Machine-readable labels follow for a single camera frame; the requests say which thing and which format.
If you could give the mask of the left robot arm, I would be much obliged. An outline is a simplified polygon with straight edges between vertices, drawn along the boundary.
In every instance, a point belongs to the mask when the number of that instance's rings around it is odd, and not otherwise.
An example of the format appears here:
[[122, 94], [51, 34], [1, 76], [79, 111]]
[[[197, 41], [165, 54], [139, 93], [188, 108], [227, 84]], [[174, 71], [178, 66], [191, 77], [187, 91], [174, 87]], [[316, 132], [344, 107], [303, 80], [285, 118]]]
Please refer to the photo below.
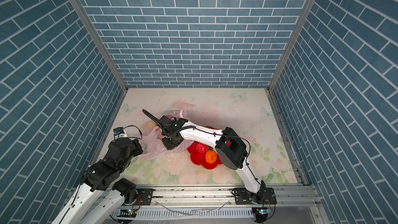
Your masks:
[[105, 157], [90, 166], [54, 224], [101, 224], [124, 204], [141, 205], [136, 185], [120, 174], [143, 153], [138, 139], [117, 138]]

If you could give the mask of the aluminium front rail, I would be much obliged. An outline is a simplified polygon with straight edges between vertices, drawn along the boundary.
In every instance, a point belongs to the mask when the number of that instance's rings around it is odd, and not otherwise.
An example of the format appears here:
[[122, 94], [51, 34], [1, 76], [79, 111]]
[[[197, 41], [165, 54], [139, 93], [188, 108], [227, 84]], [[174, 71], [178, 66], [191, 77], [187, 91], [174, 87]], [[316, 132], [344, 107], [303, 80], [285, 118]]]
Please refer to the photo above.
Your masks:
[[[232, 195], [233, 186], [153, 186], [154, 189], [151, 204], [147, 207], [164, 205], [166, 207], [220, 207], [223, 204], [235, 204]], [[249, 204], [243, 206], [265, 206], [265, 207], [315, 207], [321, 204], [314, 187], [302, 185], [273, 185], [277, 203]]]

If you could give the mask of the orange fake tangerine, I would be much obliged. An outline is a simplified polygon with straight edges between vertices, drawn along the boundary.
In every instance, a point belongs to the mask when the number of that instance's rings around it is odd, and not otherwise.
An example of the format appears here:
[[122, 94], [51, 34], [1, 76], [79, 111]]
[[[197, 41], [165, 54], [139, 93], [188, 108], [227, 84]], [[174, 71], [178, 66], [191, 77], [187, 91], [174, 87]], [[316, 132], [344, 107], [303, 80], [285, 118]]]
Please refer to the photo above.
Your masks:
[[218, 155], [214, 150], [208, 150], [205, 153], [205, 161], [207, 163], [214, 164], [214, 163], [216, 163], [217, 159], [218, 159]]

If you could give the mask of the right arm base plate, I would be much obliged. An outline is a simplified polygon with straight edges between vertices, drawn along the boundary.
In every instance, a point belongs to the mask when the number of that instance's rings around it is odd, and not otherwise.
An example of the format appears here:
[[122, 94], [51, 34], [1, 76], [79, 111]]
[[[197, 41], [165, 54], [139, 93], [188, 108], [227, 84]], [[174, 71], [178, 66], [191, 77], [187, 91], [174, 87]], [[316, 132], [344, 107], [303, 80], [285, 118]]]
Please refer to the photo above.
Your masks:
[[258, 193], [249, 192], [245, 188], [234, 188], [232, 189], [232, 195], [235, 199], [236, 205], [276, 205], [277, 203], [274, 189], [268, 187], [260, 189]]

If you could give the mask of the red flower-shaped plate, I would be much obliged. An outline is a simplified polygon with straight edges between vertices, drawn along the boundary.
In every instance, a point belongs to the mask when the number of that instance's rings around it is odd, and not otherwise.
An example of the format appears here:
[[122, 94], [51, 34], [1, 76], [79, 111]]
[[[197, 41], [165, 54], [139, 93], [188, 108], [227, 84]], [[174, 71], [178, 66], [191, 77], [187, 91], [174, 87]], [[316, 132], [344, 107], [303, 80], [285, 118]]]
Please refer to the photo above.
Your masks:
[[[206, 134], [206, 136], [204, 136], [204, 137], [201, 137], [199, 139], [193, 139], [193, 143], [189, 146], [187, 151], [190, 154], [190, 160], [194, 165], [202, 166], [206, 170], [213, 170], [218, 165], [222, 164], [220, 156], [218, 155], [218, 153], [216, 152], [216, 149], [215, 149], [217, 138], [214, 135], [210, 138], [209, 134], [207, 134], [207, 133], [205, 133], [205, 134]], [[209, 150], [214, 150], [217, 153], [218, 159], [217, 159], [216, 163], [209, 164], [205, 161], [205, 155], [200, 154], [195, 150], [197, 143], [205, 144], [209, 147]]]

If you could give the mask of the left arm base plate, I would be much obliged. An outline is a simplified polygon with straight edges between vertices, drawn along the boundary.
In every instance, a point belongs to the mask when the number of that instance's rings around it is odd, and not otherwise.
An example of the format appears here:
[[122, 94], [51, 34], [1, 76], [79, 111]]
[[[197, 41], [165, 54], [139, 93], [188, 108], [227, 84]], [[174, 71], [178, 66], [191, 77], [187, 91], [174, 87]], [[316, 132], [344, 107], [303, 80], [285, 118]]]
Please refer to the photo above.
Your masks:
[[136, 189], [136, 203], [137, 206], [149, 206], [152, 201], [154, 189], [152, 188], [139, 188]]

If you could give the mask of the yellow fake fruit in bag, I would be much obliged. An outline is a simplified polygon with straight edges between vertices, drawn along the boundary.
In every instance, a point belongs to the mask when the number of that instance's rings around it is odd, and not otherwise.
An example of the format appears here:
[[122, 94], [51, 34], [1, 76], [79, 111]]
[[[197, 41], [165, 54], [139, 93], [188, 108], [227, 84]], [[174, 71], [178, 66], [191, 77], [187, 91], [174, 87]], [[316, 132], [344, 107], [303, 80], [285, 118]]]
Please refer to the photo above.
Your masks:
[[149, 130], [150, 132], [151, 132], [156, 126], [157, 126], [156, 123], [153, 122], [153, 121], [150, 121], [150, 122], [147, 123], [147, 127], [148, 127], [148, 130]]

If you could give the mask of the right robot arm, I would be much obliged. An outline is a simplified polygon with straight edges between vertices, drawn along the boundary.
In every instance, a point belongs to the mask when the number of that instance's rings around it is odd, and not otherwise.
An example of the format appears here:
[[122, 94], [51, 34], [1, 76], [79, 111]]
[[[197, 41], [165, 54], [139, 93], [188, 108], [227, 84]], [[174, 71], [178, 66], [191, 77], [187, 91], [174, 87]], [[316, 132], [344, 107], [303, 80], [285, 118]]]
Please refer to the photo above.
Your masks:
[[266, 185], [248, 161], [249, 152], [243, 138], [227, 127], [215, 130], [195, 125], [184, 118], [162, 116], [154, 119], [164, 136], [162, 143], [167, 150], [178, 147], [184, 140], [192, 140], [207, 145], [215, 150], [223, 165], [237, 172], [245, 185], [245, 190], [252, 202], [262, 203], [265, 200]]

